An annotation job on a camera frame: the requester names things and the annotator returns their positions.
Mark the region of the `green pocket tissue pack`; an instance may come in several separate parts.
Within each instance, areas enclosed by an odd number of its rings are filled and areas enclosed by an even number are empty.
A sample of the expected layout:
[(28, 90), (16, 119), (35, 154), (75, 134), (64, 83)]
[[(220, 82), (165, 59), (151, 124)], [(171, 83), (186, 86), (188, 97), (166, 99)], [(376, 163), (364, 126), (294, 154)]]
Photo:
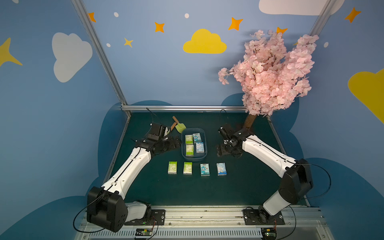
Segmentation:
[(168, 165), (168, 174), (169, 175), (175, 175), (177, 174), (177, 167), (178, 166), (178, 162), (169, 162), (169, 165)]

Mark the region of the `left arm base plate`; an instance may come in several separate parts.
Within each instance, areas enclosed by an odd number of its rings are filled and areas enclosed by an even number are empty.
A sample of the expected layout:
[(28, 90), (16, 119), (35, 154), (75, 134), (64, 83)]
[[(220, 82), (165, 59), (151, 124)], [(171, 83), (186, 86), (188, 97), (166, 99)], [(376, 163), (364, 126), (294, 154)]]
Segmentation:
[(156, 226), (163, 226), (165, 224), (166, 210), (155, 209), (151, 210), (150, 214), (146, 214), (142, 219), (135, 219), (125, 222), (125, 226), (149, 226), (155, 224)]

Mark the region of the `left green circuit board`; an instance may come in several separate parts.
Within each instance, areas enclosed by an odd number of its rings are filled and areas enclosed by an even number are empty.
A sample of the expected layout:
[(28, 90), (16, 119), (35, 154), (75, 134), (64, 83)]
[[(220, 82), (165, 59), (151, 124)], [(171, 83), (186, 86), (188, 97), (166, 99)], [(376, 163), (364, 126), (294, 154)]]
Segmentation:
[(150, 238), (153, 235), (153, 230), (151, 229), (136, 229), (135, 238)]

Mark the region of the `pink cherry blossom tree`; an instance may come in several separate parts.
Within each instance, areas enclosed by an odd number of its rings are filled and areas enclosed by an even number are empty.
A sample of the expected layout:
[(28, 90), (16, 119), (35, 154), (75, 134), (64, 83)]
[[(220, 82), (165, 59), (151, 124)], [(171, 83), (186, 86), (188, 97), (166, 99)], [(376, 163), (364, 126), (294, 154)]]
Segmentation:
[(223, 85), (229, 84), (229, 76), (241, 84), (242, 101), (249, 114), (243, 125), (247, 130), (257, 116), (285, 110), (297, 97), (308, 94), (311, 86), (307, 74), (314, 65), (312, 54), (319, 36), (301, 36), (291, 51), (285, 47), (281, 32), (269, 30), (265, 34), (259, 30), (252, 38), (245, 43), (244, 59), (218, 72)]

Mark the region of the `blue pocket tissue pack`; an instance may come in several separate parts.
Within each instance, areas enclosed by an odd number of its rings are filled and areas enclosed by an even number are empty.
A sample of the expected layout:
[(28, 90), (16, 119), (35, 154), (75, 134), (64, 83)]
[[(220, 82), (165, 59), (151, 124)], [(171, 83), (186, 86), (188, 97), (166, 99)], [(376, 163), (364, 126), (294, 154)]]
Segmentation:
[(200, 164), (201, 176), (210, 176), (209, 164)]

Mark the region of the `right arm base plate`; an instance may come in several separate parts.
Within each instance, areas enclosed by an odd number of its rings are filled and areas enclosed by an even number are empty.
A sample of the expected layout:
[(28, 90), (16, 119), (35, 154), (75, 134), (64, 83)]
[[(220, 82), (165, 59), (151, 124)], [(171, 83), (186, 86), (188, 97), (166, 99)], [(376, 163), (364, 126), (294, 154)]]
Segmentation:
[(278, 212), (274, 216), (270, 216), (268, 213), (253, 208), (245, 208), (242, 210), (243, 219), (247, 226), (250, 225), (285, 225), (284, 218), (281, 212)]

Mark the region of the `green circuit board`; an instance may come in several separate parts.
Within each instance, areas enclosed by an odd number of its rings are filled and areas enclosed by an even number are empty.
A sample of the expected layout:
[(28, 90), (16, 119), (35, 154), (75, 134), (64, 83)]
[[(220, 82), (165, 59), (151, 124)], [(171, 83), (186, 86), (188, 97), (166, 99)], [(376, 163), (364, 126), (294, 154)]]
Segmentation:
[(277, 231), (275, 229), (262, 228), (261, 229), (262, 240), (276, 240)]
[(153, 230), (151, 229), (136, 229), (135, 238), (150, 238), (153, 235)]

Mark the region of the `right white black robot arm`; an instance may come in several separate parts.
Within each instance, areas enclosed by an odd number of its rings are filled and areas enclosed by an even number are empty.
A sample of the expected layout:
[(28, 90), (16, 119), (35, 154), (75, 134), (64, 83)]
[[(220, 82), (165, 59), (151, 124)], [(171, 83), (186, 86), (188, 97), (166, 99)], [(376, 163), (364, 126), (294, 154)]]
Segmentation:
[(238, 156), (246, 152), (270, 167), (282, 180), (278, 190), (258, 208), (258, 218), (264, 224), (281, 210), (295, 205), (314, 187), (311, 166), (305, 159), (296, 160), (263, 142), (253, 132), (234, 132), (230, 125), (218, 132), (224, 143), (217, 147), (218, 156)]

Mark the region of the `aluminium rail frame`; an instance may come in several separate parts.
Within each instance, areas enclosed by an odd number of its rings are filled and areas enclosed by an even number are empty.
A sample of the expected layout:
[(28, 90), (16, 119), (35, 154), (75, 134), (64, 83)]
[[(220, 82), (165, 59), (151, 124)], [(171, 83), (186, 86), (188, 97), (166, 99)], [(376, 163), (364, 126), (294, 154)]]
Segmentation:
[[(154, 206), (166, 210), (165, 224), (123, 226), (118, 232), (102, 230), (82, 218), (76, 240), (261, 240), (262, 228), (275, 229), (276, 240), (332, 240), (333, 234), (319, 208), (287, 207), (285, 225), (250, 225), (242, 210), (257, 206)], [(136, 229), (151, 229), (150, 238), (135, 238)]]

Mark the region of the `blue plastic storage box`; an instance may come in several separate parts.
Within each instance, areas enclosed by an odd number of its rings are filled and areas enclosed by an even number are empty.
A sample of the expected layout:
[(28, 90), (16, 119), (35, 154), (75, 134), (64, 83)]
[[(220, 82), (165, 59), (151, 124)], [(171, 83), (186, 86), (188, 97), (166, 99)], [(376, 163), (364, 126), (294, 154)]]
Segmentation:
[[(185, 135), (192, 135), (193, 133), (200, 133), (202, 137), (202, 142), (205, 145), (205, 153), (203, 154), (197, 154), (196, 153), (196, 143), (194, 142), (194, 156), (193, 157), (187, 157), (186, 156), (186, 143), (185, 143)], [(200, 162), (206, 158), (208, 155), (208, 146), (207, 146), (207, 140), (206, 140), (206, 133), (201, 128), (187, 128), (182, 132), (182, 156), (186, 160), (186, 162)]]

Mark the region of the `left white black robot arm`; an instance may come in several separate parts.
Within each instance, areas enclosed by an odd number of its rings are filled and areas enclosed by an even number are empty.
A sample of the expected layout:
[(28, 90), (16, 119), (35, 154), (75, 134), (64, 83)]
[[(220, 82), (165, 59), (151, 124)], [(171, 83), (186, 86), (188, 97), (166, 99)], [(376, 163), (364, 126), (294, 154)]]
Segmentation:
[(134, 201), (125, 203), (127, 192), (150, 160), (159, 154), (180, 148), (180, 137), (155, 140), (141, 139), (136, 142), (131, 154), (119, 170), (100, 188), (93, 187), (87, 197), (87, 222), (101, 227), (102, 230), (118, 232), (130, 221), (148, 220), (151, 205)]

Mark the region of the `green toy rake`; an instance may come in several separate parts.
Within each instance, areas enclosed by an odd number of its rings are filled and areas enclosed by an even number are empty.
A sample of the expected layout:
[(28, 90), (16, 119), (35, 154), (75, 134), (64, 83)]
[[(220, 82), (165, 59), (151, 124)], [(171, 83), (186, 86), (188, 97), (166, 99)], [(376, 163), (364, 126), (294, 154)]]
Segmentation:
[(174, 122), (174, 123), (172, 124), (172, 126), (171, 126), (171, 127), (168, 129), (168, 131), (166, 132), (165, 137), (167, 137), (167, 136), (173, 131), (173, 129), (176, 127), (176, 125), (177, 125), (176, 122)]

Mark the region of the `green toy shovel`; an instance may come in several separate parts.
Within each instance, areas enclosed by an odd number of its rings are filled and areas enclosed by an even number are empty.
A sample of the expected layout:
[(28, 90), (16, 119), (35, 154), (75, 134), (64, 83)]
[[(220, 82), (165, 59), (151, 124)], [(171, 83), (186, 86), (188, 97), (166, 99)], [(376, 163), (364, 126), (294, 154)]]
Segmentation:
[(173, 124), (174, 128), (176, 128), (178, 133), (181, 134), (187, 127), (185, 126), (185, 124), (180, 123), (175, 116), (173, 116), (173, 120), (174, 120), (174, 124)]

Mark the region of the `right green circuit board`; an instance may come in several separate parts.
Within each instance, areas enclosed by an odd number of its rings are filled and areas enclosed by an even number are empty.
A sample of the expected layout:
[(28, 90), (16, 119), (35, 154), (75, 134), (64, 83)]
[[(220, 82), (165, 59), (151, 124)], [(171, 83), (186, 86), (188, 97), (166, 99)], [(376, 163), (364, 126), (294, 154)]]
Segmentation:
[(276, 240), (277, 231), (275, 229), (262, 228), (261, 229), (262, 240)]

